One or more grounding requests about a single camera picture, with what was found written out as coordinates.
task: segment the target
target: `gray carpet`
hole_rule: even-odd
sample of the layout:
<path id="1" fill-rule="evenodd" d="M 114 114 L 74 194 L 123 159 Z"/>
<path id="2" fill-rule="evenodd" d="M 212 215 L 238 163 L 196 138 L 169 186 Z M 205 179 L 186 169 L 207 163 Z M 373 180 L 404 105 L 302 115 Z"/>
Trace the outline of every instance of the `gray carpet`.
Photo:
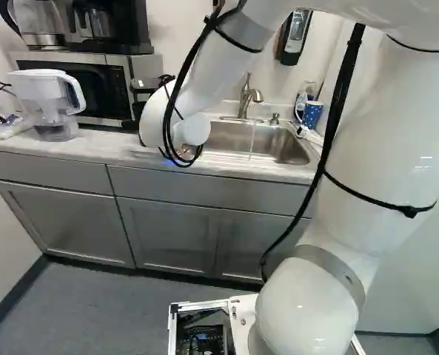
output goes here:
<path id="1" fill-rule="evenodd" d="M 0 325 L 0 355 L 166 355 L 171 302 L 244 294 L 51 264 Z M 434 355 L 425 338 L 360 336 L 368 355 Z"/>

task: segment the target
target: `cabinet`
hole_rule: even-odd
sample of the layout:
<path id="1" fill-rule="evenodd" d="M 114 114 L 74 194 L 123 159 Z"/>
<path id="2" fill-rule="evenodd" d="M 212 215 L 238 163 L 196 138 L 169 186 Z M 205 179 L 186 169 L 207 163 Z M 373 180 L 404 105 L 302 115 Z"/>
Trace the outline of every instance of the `cabinet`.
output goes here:
<path id="1" fill-rule="evenodd" d="M 221 210 L 118 198 L 139 268 L 211 275 Z"/>
<path id="2" fill-rule="evenodd" d="M 292 217 L 242 211 L 224 211 L 224 227 L 218 239 L 215 273 L 219 277 L 261 280 L 258 264 L 264 251 L 280 237 Z M 293 251 L 310 219 L 303 219 L 267 260 L 271 274 Z"/>
<path id="3" fill-rule="evenodd" d="M 135 267 L 114 197 L 4 181 L 0 193 L 44 253 Z"/>

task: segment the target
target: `white and blue mug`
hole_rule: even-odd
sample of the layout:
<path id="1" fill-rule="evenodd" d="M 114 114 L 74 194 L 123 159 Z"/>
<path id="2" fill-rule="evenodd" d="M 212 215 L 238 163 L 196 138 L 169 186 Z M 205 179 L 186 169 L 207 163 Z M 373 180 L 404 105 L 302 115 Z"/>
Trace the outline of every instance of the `white and blue mug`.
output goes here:
<path id="1" fill-rule="evenodd" d="M 314 129 L 318 123 L 321 113 L 323 113 L 323 104 L 319 101 L 307 101 L 303 117 L 301 118 L 304 126 Z"/>

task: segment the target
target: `stainless steel sink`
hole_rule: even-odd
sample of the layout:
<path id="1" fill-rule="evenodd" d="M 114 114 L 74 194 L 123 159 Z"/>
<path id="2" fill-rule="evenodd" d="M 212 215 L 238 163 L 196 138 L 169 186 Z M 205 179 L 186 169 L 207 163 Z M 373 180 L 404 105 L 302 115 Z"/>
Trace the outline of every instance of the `stainless steel sink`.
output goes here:
<path id="1" fill-rule="evenodd" d="M 307 165 L 308 149 L 295 137 L 290 122 L 270 126 L 254 121 L 211 121 L 211 135 L 204 144 L 204 154 L 270 160 L 279 164 Z"/>

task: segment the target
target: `white countertop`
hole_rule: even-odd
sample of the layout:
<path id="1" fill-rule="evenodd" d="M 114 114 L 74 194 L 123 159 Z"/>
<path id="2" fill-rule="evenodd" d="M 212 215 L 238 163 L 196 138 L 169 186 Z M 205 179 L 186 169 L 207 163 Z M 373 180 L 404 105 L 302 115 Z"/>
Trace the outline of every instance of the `white countertop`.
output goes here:
<path id="1" fill-rule="evenodd" d="M 32 130 L 0 141 L 1 152 L 46 158 L 102 163 L 116 166 L 180 171 L 201 175 L 309 184 L 315 174 L 309 166 L 288 166 L 270 160 L 214 159 L 207 152 L 188 169 L 173 166 L 157 149 L 144 148 L 138 135 L 80 129 L 78 137 L 65 142 L 41 141 Z"/>

